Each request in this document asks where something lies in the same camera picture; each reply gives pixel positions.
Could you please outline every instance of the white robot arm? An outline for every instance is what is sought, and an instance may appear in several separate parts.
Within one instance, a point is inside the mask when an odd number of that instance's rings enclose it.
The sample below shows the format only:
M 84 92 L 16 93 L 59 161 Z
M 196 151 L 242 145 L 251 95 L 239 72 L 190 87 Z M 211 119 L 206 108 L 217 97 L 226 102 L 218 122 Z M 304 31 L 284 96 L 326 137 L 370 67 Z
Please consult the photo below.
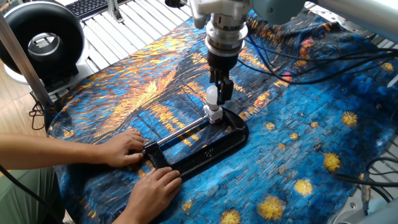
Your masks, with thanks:
M 208 49 L 210 82 L 215 83 L 209 93 L 216 96 L 217 105 L 231 99 L 233 82 L 229 71 L 236 65 L 248 34 L 246 15 L 254 12 L 270 24 L 283 24 L 296 16 L 306 0 L 189 0 L 196 28 L 206 25 L 205 44 Z M 345 17 L 398 43 L 398 1 L 391 0 L 313 0 L 315 4 Z

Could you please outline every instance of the table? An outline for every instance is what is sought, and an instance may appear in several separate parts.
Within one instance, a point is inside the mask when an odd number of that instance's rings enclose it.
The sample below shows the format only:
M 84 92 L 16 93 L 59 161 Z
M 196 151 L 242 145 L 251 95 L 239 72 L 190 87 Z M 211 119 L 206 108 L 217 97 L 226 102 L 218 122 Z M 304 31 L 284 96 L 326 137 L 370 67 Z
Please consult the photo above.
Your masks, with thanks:
M 308 11 L 281 27 L 269 26 L 250 14 L 248 26 L 258 44 L 302 58 L 375 48 Z M 189 20 L 82 81 L 63 97 L 64 107 L 48 135 L 100 144 L 133 128 L 145 138 L 158 140 L 198 119 L 203 115 L 205 90 L 211 85 L 204 35 Z M 249 45 L 240 58 L 265 69 Z M 276 67 L 283 65 L 286 73 L 314 65 L 273 54 L 270 60 Z M 303 80 L 322 77 L 350 63 L 333 63 Z M 246 121 L 250 130 L 247 145 L 186 181 L 156 222 L 325 223 L 355 189 L 330 173 L 359 176 L 393 135 L 396 123 L 391 114 L 398 93 L 395 87 L 385 86 L 396 75 L 396 66 L 391 60 L 357 76 L 300 86 L 237 64 L 231 71 L 233 100 L 225 107 Z M 189 133 L 164 154 L 169 162 L 178 161 L 223 133 L 214 135 L 211 127 Z M 151 165 L 57 167 L 70 215 L 79 223 L 111 223 L 126 206 L 134 183 Z

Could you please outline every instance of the metal pole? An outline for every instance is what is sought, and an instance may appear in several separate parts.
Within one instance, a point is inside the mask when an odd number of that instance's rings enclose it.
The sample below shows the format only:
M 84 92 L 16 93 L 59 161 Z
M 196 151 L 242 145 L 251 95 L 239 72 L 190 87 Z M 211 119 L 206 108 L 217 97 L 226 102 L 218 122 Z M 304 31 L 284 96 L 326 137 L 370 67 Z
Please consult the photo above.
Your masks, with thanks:
M 118 23 L 124 22 L 122 15 L 119 11 L 118 0 L 106 0 L 108 2 L 108 13 L 116 20 Z
M 188 124 L 187 126 L 183 127 L 182 129 L 179 129 L 178 131 L 172 133 L 171 135 L 167 136 L 166 138 L 161 139 L 160 141 L 157 142 L 158 146 L 163 145 L 164 143 L 170 141 L 171 139 L 179 136 L 180 134 L 184 133 L 185 131 L 188 131 L 189 129 L 194 128 L 196 125 L 202 123 L 204 120 L 208 118 L 208 115 L 206 114 L 204 117 L 197 119 L 196 121 Z
M 17 38 L 12 32 L 4 16 L 0 13 L 0 40 L 7 49 L 8 53 L 18 66 L 19 71 L 23 74 L 26 81 L 32 88 L 37 99 L 41 102 L 42 106 L 46 109 L 52 105 L 52 100 L 45 90 L 44 86 L 39 80 L 32 64 L 27 58 L 24 50 L 19 44 Z

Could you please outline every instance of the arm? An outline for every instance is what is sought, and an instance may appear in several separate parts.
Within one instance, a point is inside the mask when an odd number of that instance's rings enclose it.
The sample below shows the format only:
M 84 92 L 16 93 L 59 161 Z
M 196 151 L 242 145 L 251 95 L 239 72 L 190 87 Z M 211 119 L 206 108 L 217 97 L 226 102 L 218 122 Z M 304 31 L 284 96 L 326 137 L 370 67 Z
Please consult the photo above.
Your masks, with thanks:
M 36 169 L 56 165 L 89 163 L 113 167 L 138 162 L 144 139 L 136 131 L 125 131 L 104 144 L 91 145 L 22 134 L 0 134 L 0 165 L 6 169 Z

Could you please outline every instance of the person's right hand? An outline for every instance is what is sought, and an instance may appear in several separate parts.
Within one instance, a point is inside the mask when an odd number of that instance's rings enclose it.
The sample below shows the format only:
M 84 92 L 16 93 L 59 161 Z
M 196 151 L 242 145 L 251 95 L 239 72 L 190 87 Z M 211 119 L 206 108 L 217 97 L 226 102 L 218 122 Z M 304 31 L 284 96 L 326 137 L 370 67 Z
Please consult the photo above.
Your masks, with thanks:
M 139 162 L 144 155 L 139 153 L 144 147 L 141 133 L 128 130 L 117 134 L 109 141 L 95 145 L 97 153 L 96 163 L 108 164 L 111 167 L 122 167 Z
M 135 184 L 126 209 L 114 224 L 149 223 L 169 206 L 180 190 L 181 183 L 177 170 L 170 167 L 152 169 Z

